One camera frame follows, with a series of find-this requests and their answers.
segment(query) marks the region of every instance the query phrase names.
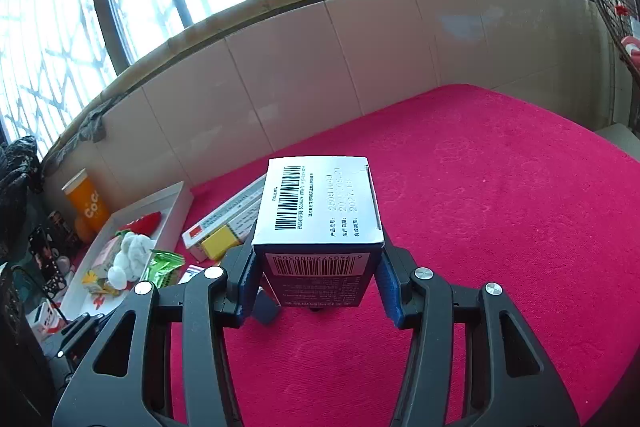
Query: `pink cloth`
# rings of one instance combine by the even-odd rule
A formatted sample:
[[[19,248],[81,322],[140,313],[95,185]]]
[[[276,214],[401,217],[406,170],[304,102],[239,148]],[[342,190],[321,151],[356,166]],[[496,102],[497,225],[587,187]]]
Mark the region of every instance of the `pink cloth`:
[[[366,156],[394,243],[450,283],[499,282],[580,418],[600,406],[640,344],[640,164],[555,114],[471,86],[432,90],[274,156],[293,155]],[[260,159],[195,188],[185,226],[266,166]],[[177,250],[185,254],[181,241]],[[172,382],[174,416],[185,421],[180,327]],[[462,405],[459,340],[449,420]],[[385,317],[373,280],[359,308],[290,308],[267,327],[249,319],[226,330],[244,424],[386,427],[409,341]]]

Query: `green wrapper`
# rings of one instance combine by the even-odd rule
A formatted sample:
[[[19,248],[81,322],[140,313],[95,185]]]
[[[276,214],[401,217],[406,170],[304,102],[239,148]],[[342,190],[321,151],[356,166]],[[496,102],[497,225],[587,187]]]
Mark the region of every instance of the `green wrapper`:
[[[178,268],[184,265],[184,257],[178,253],[164,250],[151,250],[154,256],[140,278],[141,281],[149,281],[156,288],[171,286],[177,283]]]

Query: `yellow box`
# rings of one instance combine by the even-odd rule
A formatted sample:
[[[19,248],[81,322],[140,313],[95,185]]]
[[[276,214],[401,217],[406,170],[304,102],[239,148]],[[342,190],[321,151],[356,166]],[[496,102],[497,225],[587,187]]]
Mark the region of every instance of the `yellow box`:
[[[240,244],[236,235],[231,232],[228,226],[220,227],[202,242],[202,247],[207,256],[214,261],[222,259],[225,252],[231,247],[237,247]]]

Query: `black cable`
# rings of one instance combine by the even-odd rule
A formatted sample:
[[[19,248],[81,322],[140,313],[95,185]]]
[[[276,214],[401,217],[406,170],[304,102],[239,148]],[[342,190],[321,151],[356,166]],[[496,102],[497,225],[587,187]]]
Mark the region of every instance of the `black cable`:
[[[31,277],[30,273],[27,272],[27,270],[25,270],[22,266],[15,265],[15,266],[11,267],[11,271],[12,272],[16,271],[16,270],[20,270],[22,273],[24,273],[31,280],[31,282],[34,283],[34,285],[36,285],[36,288],[38,288],[41,291],[41,293],[45,296],[47,301],[50,302],[50,304],[53,307],[53,309],[55,309],[55,311],[58,312],[58,315],[60,315],[60,317],[62,317],[62,320],[65,321],[65,324],[66,325],[69,324],[69,321],[66,320],[65,314],[63,314],[62,310],[58,307],[58,305],[55,302],[53,302],[53,299],[47,295],[47,292],[42,289],[42,286],[40,286],[38,284],[38,282],[33,277]]]

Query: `orange cup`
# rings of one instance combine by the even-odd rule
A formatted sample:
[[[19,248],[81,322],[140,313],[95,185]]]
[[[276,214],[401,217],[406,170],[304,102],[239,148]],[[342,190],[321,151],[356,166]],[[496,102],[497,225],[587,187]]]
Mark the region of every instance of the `orange cup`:
[[[62,191],[91,228],[95,232],[100,232],[102,226],[111,216],[111,212],[95,189],[86,170],[82,169],[71,178],[62,187]]]

